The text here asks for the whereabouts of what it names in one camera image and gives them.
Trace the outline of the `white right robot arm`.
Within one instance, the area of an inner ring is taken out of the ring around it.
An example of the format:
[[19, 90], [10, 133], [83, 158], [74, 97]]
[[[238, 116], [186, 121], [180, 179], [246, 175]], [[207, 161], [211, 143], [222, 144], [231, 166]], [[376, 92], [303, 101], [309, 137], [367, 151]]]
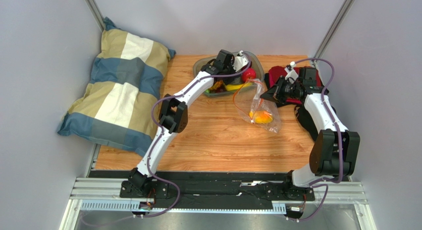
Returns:
[[286, 71], [287, 75], [279, 77], [260, 98], [283, 105], [289, 99], [300, 101], [299, 108], [312, 119], [317, 133], [309, 162], [292, 171], [292, 183], [297, 187], [310, 187], [323, 180], [340, 182], [354, 173], [360, 136], [337, 117], [327, 89], [317, 79], [316, 68], [302, 67], [295, 71], [290, 65]]

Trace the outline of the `yellow orange mango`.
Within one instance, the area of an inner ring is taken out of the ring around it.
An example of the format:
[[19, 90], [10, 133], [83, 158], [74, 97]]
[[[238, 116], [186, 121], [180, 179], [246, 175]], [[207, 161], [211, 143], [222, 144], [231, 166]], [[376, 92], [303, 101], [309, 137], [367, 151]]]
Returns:
[[251, 123], [255, 124], [268, 124], [273, 121], [273, 115], [265, 110], [250, 111], [249, 118], [251, 120]]

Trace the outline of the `orange toy pineapple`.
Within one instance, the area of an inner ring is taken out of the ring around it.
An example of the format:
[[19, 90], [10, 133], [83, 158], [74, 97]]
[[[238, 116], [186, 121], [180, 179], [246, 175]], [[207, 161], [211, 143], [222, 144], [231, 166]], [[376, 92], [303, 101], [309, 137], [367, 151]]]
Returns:
[[216, 94], [226, 92], [224, 82], [222, 80], [215, 82], [209, 89], [206, 90], [206, 93]]

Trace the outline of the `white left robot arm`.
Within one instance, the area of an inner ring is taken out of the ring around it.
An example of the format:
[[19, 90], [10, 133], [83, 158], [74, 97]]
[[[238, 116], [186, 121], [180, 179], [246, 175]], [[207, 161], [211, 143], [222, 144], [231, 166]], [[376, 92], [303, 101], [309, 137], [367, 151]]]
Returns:
[[156, 136], [140, 163], [122, 182], [121, 194], [130, 193], [140, 197], [148, 195], [158, 165], [170, 143], [188, 124], [188, 108], [217, 81], [230, 82], [240, 77], [251, 65], [249, 56], [239, 51], [234, 54], [221, 50], [217, 57], [202, 66], [196, 77], [181, 91], [166, 95], [157, 101], [161, 105]]

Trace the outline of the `clear zip top bag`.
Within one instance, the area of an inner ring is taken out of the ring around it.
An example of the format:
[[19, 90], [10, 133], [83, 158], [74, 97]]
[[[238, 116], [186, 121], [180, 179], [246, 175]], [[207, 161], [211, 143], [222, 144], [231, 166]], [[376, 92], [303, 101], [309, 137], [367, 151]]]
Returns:
[[[267, 91], [266, 85], [258, 79], [248, 80], [252, 85], [237, 90], [232, 101], [240, 117], [247, 123], [258, 126], [266, 131], [278, 133], [282, 122], [278, 108], [275, 103], [260, 98], [260, 95]], [[265, 110], [273, 115], [273, 121], [268, 124], [251, 123], [249, 118], [250, 111]]]

